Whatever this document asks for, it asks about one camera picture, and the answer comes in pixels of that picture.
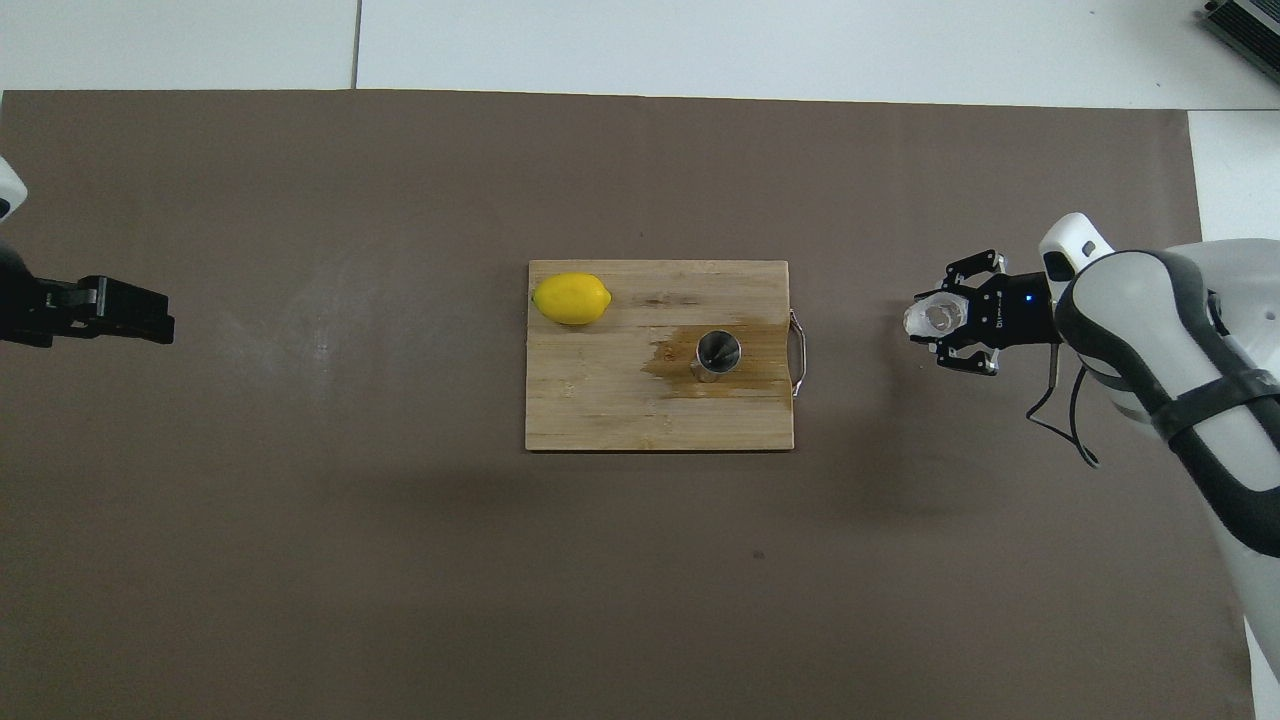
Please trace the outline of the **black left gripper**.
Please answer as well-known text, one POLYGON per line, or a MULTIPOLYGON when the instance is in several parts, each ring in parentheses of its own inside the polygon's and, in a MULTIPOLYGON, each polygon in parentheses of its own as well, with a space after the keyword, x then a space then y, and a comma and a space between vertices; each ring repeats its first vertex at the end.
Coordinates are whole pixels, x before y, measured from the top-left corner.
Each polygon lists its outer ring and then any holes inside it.
POLYGON ((76 282, 41 281, 41 322, 32 328, 40 284, 20 255, 1 245, 1 340, 35 348, 50 348, 52 336, 77 340, 120 337, 170 345, 175 318, 169 297, 114 279, 86 275, 76 282))

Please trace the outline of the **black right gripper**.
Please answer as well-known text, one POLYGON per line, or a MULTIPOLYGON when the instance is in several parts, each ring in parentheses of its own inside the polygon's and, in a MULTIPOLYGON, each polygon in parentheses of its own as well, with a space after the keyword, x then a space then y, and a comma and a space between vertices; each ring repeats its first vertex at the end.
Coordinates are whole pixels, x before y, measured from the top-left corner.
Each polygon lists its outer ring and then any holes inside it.
POLYGON ((973 342, 946 338, 910 337, 934 355, 937 366, 951 372, 993 377, 998 374, 1000 350, 1023 345, 1059 345, 1053 322, 1052 296, 1043 272, 1005 274, 1006 256, 988 249, 950 263, 933 290, 915 293, 922 300, 938 292, 954 292, 965 281, 992 275, 977 288, 974 300, 975 338, 989 348, 973 348, 973 342))

